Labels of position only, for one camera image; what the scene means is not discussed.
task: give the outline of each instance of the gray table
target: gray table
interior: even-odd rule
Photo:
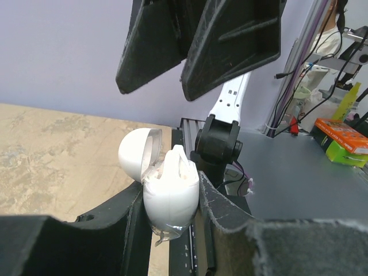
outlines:
[[[331,163],[309,136],[242,132],[239,162],[255,181],[247,196],[259,219],[368,219],[368,183],[358,168]]]

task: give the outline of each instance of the white plastic object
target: white plastic object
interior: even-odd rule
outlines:
[[[176,239],[188,228],[199,202],[196,165],[187,159],[182,145],[175,145],[159,161],[162,131],[136,129],[122,140],[121,167],[144,185],[143,202],[151,228],[160,240]]]
[[[240,123],[242,103],[246,94],[251,72],[225,82],[220,96],[209,115],[214,115],[216,120],[232,124],[233,121]]]

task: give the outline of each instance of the wooden board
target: wooden board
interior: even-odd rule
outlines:
[[[0,104],[0,214],[51,214],[75,221],[129,186],[118,147],[136,128],[171,128]],[[168,243],[153,248],[150,275],[168,275]]]

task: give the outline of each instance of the wall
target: wall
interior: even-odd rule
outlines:
[[[282,57],[256,70],[242,126],[263,124],[274,103],[291,46],[312,0],[288,0],[282,19]],[[17,0],[0,8],[0,102],[178,126],[205,119],[220,88],[186,102],[178,66],[130,95],[115,84],[132,0]]]
[[[368,1],[367,0],[350,0],[346,6],[346,27],[357,29],[362,26],[368,26]],[[350,46],[352,43],[349,39],[344,39],[343,41],[343,51]],[[322,81],[319,88],[329,89],[329,87],[334,83],[335,76],[329,75]],[[355,80],[362,83],[360,92],[363,92],[368,88],[368,66],[363,66],[359,74],[356,76]],[[366,97],[360,104],[358,108],[358,113],[363,115],[368,111],[368,97]]]

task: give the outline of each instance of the white cap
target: white cap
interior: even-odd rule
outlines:
[[[119,146],[119,162],[127,175],[142,182],[160,156],[162,130],[139,128],[129,132]]]

